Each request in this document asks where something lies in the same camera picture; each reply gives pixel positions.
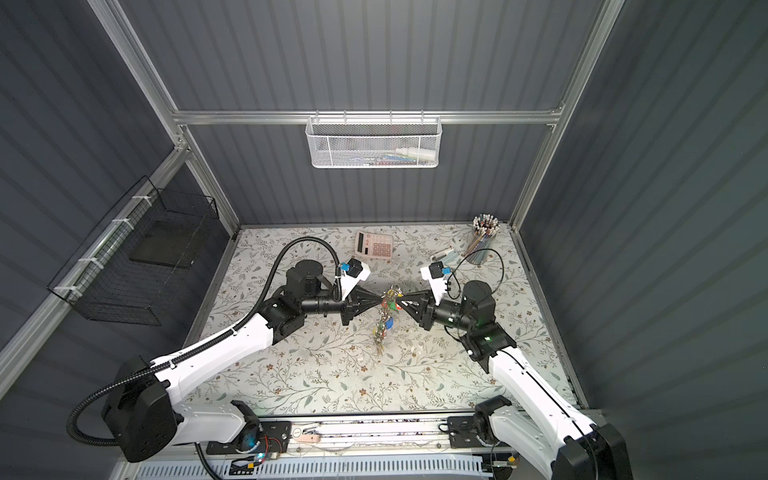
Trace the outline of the metal keyring with coloured keys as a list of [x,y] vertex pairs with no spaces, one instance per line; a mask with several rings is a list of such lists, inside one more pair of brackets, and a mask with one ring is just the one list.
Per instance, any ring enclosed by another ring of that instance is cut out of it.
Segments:
[[383,354],[384,340],[387,336],[387,332],[394,325],[395,313],[400,310],[400,307],[397,304],[397,299],[402,295],[402,289],[398,285],[392,285],[382,296],[379,308],[379,318],[373,329],[374,345],[378,355]]

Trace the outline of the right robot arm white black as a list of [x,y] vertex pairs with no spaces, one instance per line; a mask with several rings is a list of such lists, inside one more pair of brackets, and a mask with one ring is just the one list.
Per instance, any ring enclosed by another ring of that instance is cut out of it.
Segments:
[[611,424],[599,425],[566,401],[532,366],[517,342],[497,323],[491,287],[464,285],[458,301],[439,288],[404,294],[396,302],[422,328],[434,325],[461,331],[470,359],[512,397],[496,396],[476,405],[477,435],[487,444],[503,443],[521,454],[547,479],[630,479],[626,441]]

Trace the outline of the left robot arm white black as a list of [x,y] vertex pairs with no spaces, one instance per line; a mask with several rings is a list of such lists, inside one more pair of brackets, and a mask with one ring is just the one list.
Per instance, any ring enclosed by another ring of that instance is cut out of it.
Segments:
[[243,358],[286,339],[310,314],[337,314],[349,324],[377,306],[379,296],[359,285],[369,275],[366,263],[350,259],[340,267],[338,284],[332,284],[319,262],[302,260],[243,326],[150,362],[124,363],[118,377],[135,378],[108,394],[102,418],[125,459],[142,462],[168,446],[204,442],[230,444],[240,453],[265,452],[260,421],[244,402],[193,407],[186,397]]

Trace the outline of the floral table mat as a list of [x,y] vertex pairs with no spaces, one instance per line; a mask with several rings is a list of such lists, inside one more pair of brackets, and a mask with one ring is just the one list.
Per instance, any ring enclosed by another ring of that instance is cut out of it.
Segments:
[[[349,259],[353,227],[252,228],[239,234],[203,328],[210,335],[240,319],[269,272],[274,286],[302,259],[330,269]],[[487,282],[495,291],[496,318],[539,374],[575,402],[564,368],[508,230],[501,229],[486,260],[466,263],[458,283]],[[343,325],[335,315],[310,316],[286,340],[225,368],[188,394],[190,404],[247,402],[260,415],[469,409],[503,393],[501,384],[467,356],[455,330],[420,328],[399,312],[381,342],[376,311]]]

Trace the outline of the white blue stapler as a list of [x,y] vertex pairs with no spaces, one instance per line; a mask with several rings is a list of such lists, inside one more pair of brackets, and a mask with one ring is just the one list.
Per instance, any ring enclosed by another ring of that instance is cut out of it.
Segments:
[[449,257],[455,253],[455,250],[453,247],[449,247],[443,250],[440,250],[430,256],[430,260],[432,262],[442,261],[444,258]]

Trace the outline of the pink calculator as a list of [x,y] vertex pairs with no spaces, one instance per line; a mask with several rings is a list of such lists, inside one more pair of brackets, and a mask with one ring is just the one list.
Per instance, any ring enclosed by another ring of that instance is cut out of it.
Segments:
[[390,260],[394,240],[391,235],[358,231],[354,235],[354,253],[369,259]]

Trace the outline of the cup of pencils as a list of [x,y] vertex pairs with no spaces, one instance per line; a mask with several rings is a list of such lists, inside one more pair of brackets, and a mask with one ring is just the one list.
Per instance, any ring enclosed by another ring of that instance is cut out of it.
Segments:
[[465,260],[481,265],[490,252],[490,245],[499,230],[499,220],[491,214],[480,214],[472,221],[472,233],[465,248]]

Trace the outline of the white bottle in basket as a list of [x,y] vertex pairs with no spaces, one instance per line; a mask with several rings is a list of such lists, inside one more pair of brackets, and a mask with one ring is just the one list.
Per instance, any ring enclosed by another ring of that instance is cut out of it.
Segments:
[[409,158],[420,163],[434,163],[438,160],[438,152],[433,149],[405,147],[396,148],[395,153],[398,156]]

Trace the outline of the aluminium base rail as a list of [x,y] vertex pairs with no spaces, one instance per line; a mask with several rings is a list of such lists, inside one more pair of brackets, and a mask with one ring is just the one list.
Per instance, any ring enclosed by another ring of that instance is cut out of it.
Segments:
[[104,417],[124,456],[146,460],[168,446],[212,443],[227,453],[307,445],[333,451],[415,443],[452,449],[500,444],[545,463],[569,441],[590,438],[596,423],[579,411],[545,415],[541,423],[511,405],[484,405],[470,415],[373,415],[274,420],[247,404],[177,405],[160,413],[110,413]]

